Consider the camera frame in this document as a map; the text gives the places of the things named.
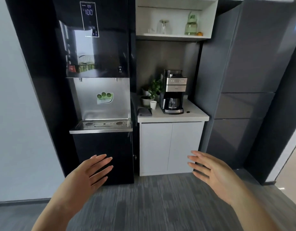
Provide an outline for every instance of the floor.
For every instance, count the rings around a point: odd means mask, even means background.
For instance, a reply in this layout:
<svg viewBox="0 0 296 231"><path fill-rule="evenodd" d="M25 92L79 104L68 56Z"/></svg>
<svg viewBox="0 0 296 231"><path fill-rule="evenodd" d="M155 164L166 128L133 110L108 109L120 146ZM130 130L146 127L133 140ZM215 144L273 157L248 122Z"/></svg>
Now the floor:
<svg viewBox="0 0 296 231"><path fill-rule="evenodd" d="M278 175L276 186L296 204L296 148Z"/></svg>
<svg viewBox="0 0 296 231"><path fill-rule="evenodd" d="M296 230L296 205L275 186L236 171L282 230ZM0 231L31 230L45 204L0 207ZM69 222L73 230L242 230L234 210L191 173L146 176L100 189Z"/></svg>

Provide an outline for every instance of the countertop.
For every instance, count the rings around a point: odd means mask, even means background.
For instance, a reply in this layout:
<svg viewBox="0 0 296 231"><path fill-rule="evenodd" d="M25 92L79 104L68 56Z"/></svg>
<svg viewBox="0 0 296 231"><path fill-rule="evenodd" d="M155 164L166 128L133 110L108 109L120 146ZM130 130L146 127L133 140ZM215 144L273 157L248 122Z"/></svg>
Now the countertop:
<svg viewBox="0 0 296 231"><path fill-rule="evenodd" d="M137 107L143 108L140 103L140 96L137 97ZM164 114L161 110L159 103L157 107L152 111L152 116L142 117L137 116L138 123L152 123L152 122L206 122L209 120L209 116L205 114L200 108L187 99L184 96L182 107L184 109L183 114L170 115Z"/></svg>

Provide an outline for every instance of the hand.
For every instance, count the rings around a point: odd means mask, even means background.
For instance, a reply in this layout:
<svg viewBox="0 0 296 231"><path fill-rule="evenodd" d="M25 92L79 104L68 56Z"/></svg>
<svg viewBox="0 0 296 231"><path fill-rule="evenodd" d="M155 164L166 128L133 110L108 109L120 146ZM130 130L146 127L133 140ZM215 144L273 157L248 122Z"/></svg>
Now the hand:
<svg viewBox="0 0 296 231"><path fill-rule="evenodd" d="M94 174L112 160L112 157L105 157L106 154L94 155L82 162L58 187L48 206L59 207L70 217L79 212L89 197L105 183L107 177L104 176L113 169L111 165Z"/></svg>
<svg viewBox="0 0 296 231"><path fill-rule="evenodd" d="M188 155L188 158L206 167L190 162L188 162L188 165L207 176L195 171L192 173L197 178L207 183L212 190L214 190L217 196L226 203L233 205L235 199L247 190L242 180L224 161L200 151L191 152L195 156Z"/></svg>

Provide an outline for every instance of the paper cup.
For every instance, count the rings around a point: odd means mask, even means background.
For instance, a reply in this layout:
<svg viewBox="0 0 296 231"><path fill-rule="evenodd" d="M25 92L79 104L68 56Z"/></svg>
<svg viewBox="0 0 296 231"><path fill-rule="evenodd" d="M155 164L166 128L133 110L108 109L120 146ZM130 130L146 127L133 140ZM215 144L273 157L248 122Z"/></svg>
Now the paper cup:
<svg viewBox="0 0 296 231"><path fill-rule="evenodd" d="M157 102L155 100L150 101L150 108L155 109Z"/></svg>

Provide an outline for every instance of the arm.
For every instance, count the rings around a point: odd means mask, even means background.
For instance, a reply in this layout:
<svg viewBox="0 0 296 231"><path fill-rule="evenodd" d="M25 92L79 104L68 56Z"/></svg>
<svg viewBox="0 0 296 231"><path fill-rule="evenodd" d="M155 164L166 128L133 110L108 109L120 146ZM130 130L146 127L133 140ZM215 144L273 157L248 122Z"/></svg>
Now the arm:
<svg viewBox="0 0 296 231"><path fill-rule="evenodd" d="M32 231L66 230L71 218L107 180L104 176L113 166L94 174L112 160L111 157L105 157L106 155L92 156L65 178L38 217Z"/></svg>
<svg viewBox="0 0 296 231"><path fill-rule="evenodd" d="M269 214L258 203L243 181L222 160L199 151L188 158L205 167L189 162L188 165L207 176L193 171L193 174L207 183L214 192L232 206L244 231L279 231Z"/></svg>

